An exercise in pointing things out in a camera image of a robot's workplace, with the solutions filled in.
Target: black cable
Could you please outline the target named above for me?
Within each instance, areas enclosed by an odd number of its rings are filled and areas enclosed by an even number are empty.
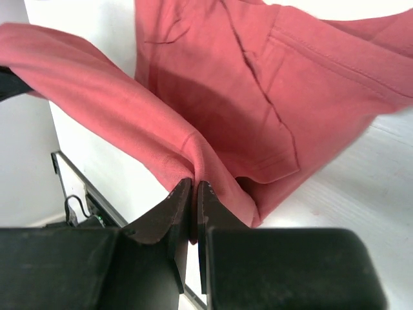
[[[77,200],[77,202],[79,202],[80,208],[82,209],[83,215],[85,216],[85,218],[89,218],[90,215],[86,214],[85,208],[83,207],[83,203],[82,203],[81,199],[79,197],[77,197],[76,195],[70,195],[70,196],[67,196],[66,199],[65,199],[66,222],[69,221],[69,199],[70,198],[75,198]]]

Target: red t-shirt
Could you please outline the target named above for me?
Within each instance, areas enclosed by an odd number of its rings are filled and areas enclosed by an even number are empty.
[[[378,115],[413,102],[413,10],[322,21],[240,0],[136,0],[136,81],[79,37],[0,26],[0,65],[171,190],[257,226]]]

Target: gray wall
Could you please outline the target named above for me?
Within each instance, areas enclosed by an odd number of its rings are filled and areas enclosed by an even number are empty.
[[[23,0],[0,0],[5,21],[28,23]],[[47,100],[22,95],[0,102],[0,226],[33,225],[62,213],[50,159],[58,149]]]

